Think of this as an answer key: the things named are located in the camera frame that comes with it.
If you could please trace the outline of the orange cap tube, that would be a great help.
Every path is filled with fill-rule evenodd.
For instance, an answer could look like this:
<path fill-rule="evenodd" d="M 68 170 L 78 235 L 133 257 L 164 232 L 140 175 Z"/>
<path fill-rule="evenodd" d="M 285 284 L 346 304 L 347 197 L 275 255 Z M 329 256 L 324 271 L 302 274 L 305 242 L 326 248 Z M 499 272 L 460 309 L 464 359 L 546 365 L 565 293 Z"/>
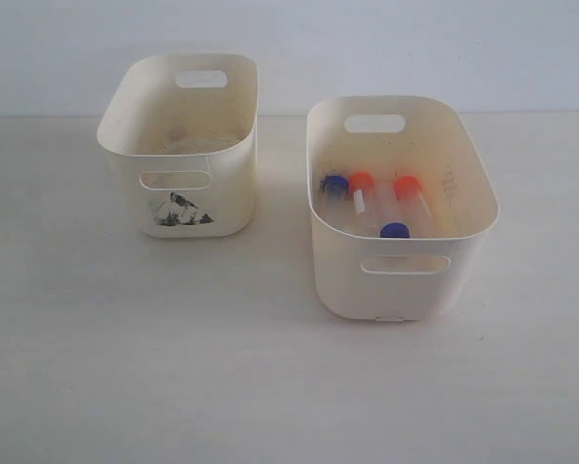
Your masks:
<path fill-rule="evenodd" d="M 433 238 L 436 219 L 416 177 L 404 176 L 393 183 L 399 208 L 412 238 Z"/>
<path fill-rule="evenodd" d="M 361 229 L 372 234 L 377 226 L 373 203 L 374 181 L 370 174 L 360 171 L 349 177 L 349 191 L 354 212 Z"/>

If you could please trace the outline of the blue cap tube front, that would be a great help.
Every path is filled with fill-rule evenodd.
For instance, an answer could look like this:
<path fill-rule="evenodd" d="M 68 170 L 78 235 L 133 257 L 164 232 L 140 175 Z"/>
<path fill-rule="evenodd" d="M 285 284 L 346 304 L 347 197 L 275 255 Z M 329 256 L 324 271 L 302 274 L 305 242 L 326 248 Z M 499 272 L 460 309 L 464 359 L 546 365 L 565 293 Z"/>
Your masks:
<path fill-rule="evenodd" d="M 410 230 L 401 213 L 391 182 L 375 184 L 374 198 L 381 238 L 409 239 Z"/>

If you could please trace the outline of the blue cap tube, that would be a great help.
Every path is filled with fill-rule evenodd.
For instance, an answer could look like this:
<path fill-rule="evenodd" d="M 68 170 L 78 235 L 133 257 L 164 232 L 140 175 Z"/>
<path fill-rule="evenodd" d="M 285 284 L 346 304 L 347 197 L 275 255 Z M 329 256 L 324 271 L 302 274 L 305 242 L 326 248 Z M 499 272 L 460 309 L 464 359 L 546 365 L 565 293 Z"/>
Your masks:
<path fill-rule="evenodd" d="M 342 209 L 349 190 L 348 180 L 341 175 L 329 175 L 322 181 L 320 211 L 328 215 Z"/>
<path fill-rule="evenodd" d="M 410 230 L 401 213 L 391 182 L 375 184 L 374 198 L 381 238 L 409 239 Z"/>

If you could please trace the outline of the cream plastic bin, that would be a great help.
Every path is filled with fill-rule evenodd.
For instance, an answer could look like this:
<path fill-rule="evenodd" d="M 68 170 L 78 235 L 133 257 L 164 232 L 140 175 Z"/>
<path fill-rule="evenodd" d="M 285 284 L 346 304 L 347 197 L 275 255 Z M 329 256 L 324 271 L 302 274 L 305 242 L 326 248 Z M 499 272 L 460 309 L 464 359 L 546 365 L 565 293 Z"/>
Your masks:
<path fill-rule="evenodd" d="M 223 237 L 255 206 L 259 72 L 242 55 L 155 55 L 125 73 L 97 130 L 136 227 Z"/>
<path fill-rule="evenodd" d="M 322 215 L 329 175 L 370 174 L 375 184 L 416 177 L 436 219 L 433 238 L 364 232 L 348 190 Z M 477 149 L 448 105 L 416 96 L 322 101 L 308 113 L 306 175 L 314 281 L 322 303 L 355 320 L 416 321 L 451 307 L 500 207 Z"/>

